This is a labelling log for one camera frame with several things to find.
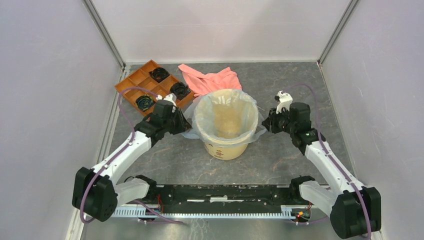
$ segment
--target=black mount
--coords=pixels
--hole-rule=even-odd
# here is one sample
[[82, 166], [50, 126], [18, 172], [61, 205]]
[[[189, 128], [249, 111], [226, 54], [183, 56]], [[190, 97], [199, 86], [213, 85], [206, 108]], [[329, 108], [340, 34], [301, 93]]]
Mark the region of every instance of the black mount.
[[[368, 212], [371, 231], [382, 228], [382, 196], [375, 187], [362, 187], [359, 191]], [[364, 211], [359, 203], [356, 192], [340, 194], [330, 214], [331, 226], [342, 239], [351, 238], [367, 233]]]
[[153, 147], [165, 133], [179, 134], [191, 129], [192, 126], [184, 118], [181, 109], [167, 100], [158, 100], [152, 113], [135, 125], [135, 130], [145, 133], [151, 139]]
[[[135, 130], [145, 133], [151, 140], [151, 146], [161, 140], [165, 133], [179, 134], [190, 129], [191, 125], [184, 118], [181, 110], [167, 100], [158, 100], [152, 113], [148, 114]], [[93, 169], [82, 167], [76, 172], [73, 185], [72, 206], [81, 209], [84, 192], [95, 176]], [[150, 186], [156, 182], [145, 180]], [[98, 176], [90, 188], [84, 204], [84, 213], [104, 222], [114, 213], [118, 199], [114, 185], [108, 175]]]
[[[158, 197], [166, 214], [251, 214], [281, 213], [281, 205], [308, 205], [308, 201], [291, 194], [291, 190], [275, 184], [161, 184], [146, 176], [136, 178], [149, 183], [146, 204], [157, 205]], [[226, 197], [240, 202], [211, 201], [214, 197]]]
[[[305, 155], [306, 146], [319, 140], [318, 131], [311, 127], [310, 115], [311, 108], [308, 104], [294, 102], [290, 104], [289, 111], [283, 108], [282, 112], [277, 114], [276, 108], [272, 108], [269, 111], [268, 118], [262, 122], [262, 125], [274, 134], [280, 132], [290, 134], [293, 145]], [[324, 142], [326, 141], [322, 134], [321, 138]], [[301, 176], [292, 179], [290, 193], [294, 198], [300, 198], [299, 186], [304, 182], [314, 180], [311, 176]], [[362, 187], [360, 193], [368, 211], [371, 230], [372, 232], [379, 231], [382, 227], [381, 195], [375, 187]], [[364, 212], [356, 192], [345, 191], [337, 197], [331, 210], [330, 221], [334, 231], [342, 239], [367, 233]]]
[[[268, 118], [262, 122], [262, 125], [273, 134], [280, 132], [290, 134], [293, 145], [305, 155], [306, 146], [318, 141], [318, 131], [312, 128], [310, 115], [311, 108], [308, 104], [294, 102], [290, 104], [290, 111], [283, 108], [279, 114], [276, 108], [271, 108]], [[324, 142], [326, 141], [322, 134], [321, 138]]]

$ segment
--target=label on bucket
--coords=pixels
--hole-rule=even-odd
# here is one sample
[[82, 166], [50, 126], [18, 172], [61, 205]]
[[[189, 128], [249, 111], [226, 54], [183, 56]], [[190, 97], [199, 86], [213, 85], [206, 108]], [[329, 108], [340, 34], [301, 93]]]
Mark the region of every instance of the label on bucket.
[[219, 146], [218, 147], [214, 147], [212, 144], [208, 144], [209, 146], [211, 146], [211, 147], [207, 147], [206, 145], [204, 146], [204, 148], [206, 149], [206, 151], [210, 154], [210, 155], [212, 155], [212, 156], [214, 156], [215, 158], [217, 158], [217, 159], [223, 159], [224, 157], [224, 154], [223, 154], [223, 151], [221, 151], [220, 149], [216, 149], [216, 148], [220, 148]]

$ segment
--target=plastic bag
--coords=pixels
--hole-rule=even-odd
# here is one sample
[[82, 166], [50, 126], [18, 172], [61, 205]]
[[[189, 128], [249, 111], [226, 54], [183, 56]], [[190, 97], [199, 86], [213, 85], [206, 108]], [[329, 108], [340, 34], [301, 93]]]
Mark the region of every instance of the plastic bag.
[[239, 89], [220, 89], [196, 98], [184, 117], [192, 119], [193, 127], [182, 134], [185, 138], [219, 147], [248, 144], [267, 131], [256, 101]]

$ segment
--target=bucket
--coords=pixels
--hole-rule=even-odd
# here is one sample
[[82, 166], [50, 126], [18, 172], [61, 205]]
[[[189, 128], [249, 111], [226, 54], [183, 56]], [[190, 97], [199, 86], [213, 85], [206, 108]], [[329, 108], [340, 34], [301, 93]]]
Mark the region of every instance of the bucket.
[[231, 160], [265, 132], [255, 134], [258, 119], [258, 107], [251, 96], [238, 89], [220, 89], [198, 101], [193, 128], [210, 155]]

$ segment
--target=wire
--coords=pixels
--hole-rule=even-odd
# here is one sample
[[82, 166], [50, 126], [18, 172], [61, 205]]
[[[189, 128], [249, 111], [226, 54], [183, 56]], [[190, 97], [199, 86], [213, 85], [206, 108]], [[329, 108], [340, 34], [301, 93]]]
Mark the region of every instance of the wire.
[[130, 179], [130, 178], [135, 179], [135, 177], [133, 177], [133, 176], [129, 176], [129, 177], [125, 178], [125, 180], [124, 180], [123, 182], [125, 183], [125, 182], [126, 182], [126, 181], [128, 181], [128, 179]]
[[311, 210], [311, 208], [312, 208], [312, 202], [309, 202], [309, 205], [308, 205], [308, 207], [306, 208], [306, 210]]
[[312, 214], [309, 214], [309, 218], [306, 218], [306, 217], [304, 217], [304, 216], [302, 216], [302, 215], [300, 215], [299, 217], [300, 217], [300, 218], [303, 218], [303, 219], [305, 219], [306, 221], [308, 221], [308, 222], [309, 222], [309, 220], [311, 219], [311, 215], [312, 215]]
[[[101, 168], [98, 170], [98, 172], [93, 176], [93, 178], [88, 183], [88, 185], [87, 185], [87, 187], [86, 187], [86, 189], [84, 191], [84, 194], [82, 195], [81, 204], [79, 206], [79, 218], [81, 219], [81, 222], [83, 222], [84, 224], [89, 224], [92, 221], [94, 221], [94, 219], [95, 219], [94, 217], [92, 217], [91, 219], [88, 219], [88, 220], [86, 220], [84, 218], [84, 206], [86, 204], [87, 196], [89, 194], [89, 191], [90, 191], [91, 187], [93, 186], [93, 184], [96, 181], [97, 177], [99, 177], [99, 175], [102, 174], [102, 172], [106, 169], [105, 166], [109, 166], [123, 151], [125, 151], [125, 149], [127, 149], [130, 146], [130, 143], [132, 143], [134, 141], [134, 138], [136, 137], [136, 131], [134, 130], [134, 125], [131, 122], [131, 120], [128, 118], [128, 116], [125, 114], [124, 109], [122, 108], [122, 103], [121, 103], [121, 98], [122, 98], [123, 94], [126, 91], [132, 90], [132, 89], [138, 89], [138, 90], [142, 90], [142, 91], [151, 93], [155, 97], [158, 96], [156, 93], [151, 92], [151, 91], [149, 91], [149, 90], [147, 90], [145, 88], [139, 87], [139, 86], [130, 86], [130, 87], [127, 87], [127, 88], [125, 88], [123, 91], [121, 91], [119, 93], [118, 101], [117, 101], [118, 108], [119, 108], [119, 111], [122, 114], [122, 116], [128, 122], [128, 125], [131, 127], [131, 138], [129, 139], [129, 141], [115, 155], [113, 155], [103, 166], [101, 166]], [[137, 202], [140, 202], [141, 205], [143, 205], [143, 207], [145, 207], [147, 210], [151, 211], [154, 215], [157, 214], [156, 212], [154, 212], [153, 210], [151, 210], [149, 207], [147, 207], [141, 201], [137, 201]], [[183, 223], [183, 222], [180, 222], [180, 221], [174, 221], [174, 220], [168, 219], [168, 218], [166, 218], [164, 216], [158, 216], [158, 217], [159, 218], [162, 218], [162, 219], [164, 219], [166, 221], [169, 221], [170, 223], [177, 223], [177, 224]]]
[[[367, 236], [366, 238], [368, 240], [371, 239], [371, 223], [370, 223], [370, 217], [368, 216], [368, 211], [367, 211], [367, 207], [365, 206], [365, 202], [364, 202], [364, 198], [362, 197], [361, 193], [359, 192], [357, 186], [352, 182], [352, 179], [349, 177], [349, 174], [347, 174], [343, 168], [337, 163], [337, 161], [333, 158], [333, 156], [330, 154], [329, 150], [326, 148], [323, 139], [321, 137], [321, 125], [320, 125], [320, 111], [318, 110], [318, 100], [317, 100], [317, 94], [315, 93], [315, 91], [312, 89], [311, 86], [309, 86], [306, 83], [298, 83], [292, 86], [289, 86], [287, 88], [285, 88], [282, 92], [285, 93], [287, 92], [287, 90], [290, 90], [292, 88], [298, 87], [298, 86], [305, 86], [307, 87], [310, 92], [313, 95], [313, 99], [315, 100], [315, 124], [316, 124], [316, 130], [318, 132], [318, 140], [319, 143], [321, 144], [322, 149], [324, 150], [325, 154], [328, 156], [328, 158], [332, 161], [332, 163], [337, 167], [337, 169], [341, 172], [341, 174], [346, 178], [346, 180], [349, 182], [349, 184], [352, 186], [353, 190], [356, 192], [356, 195], [359, 198], [359, 202], [360, 205], [362, 207], [362, 211], [363, 211], [363, 216], [365, 217], [365, 223], [366, 223], [366, 231], [367, 231]], [[316, 223], [316, 222], [320, 222], [324, 219], [326, 219], [327, 217], [309, 222], [309, 224], [312, 223]]]
[[309, 219], [311, 219], [312, 218], [312, 211], [311, 211], [311, 209], [309, 208]]
[[147, 209], [148, 211], [150, 211], [153, 215], [156, 215], [158, 218], [165, 220], [165, 221], [159, 221], [159, 222], [152, 222], [152, 221], [147, 221], [146, 223], [150, 224], [150, 223], [155, 223], [155, 224], [184, 224], [184, 222], [182, 221], [175, 221], [169, 218], [166, 218], [162, 215], [160, 215], [159, 213], [157, 213], [156, 211], [154, 211], [153, 209], [151, 209], [150, 207], [148, 207], [144, 202], [142, 202], [141, 200], [134, 200], [133, 202], [140, 204], [141, 206], [143, 206], [145, 209]]
[[161, 200], [160, 194], [157, 195], [157, 206], [160, 207], [160, 213], [163, 214], [164, 213], [164, 203]]

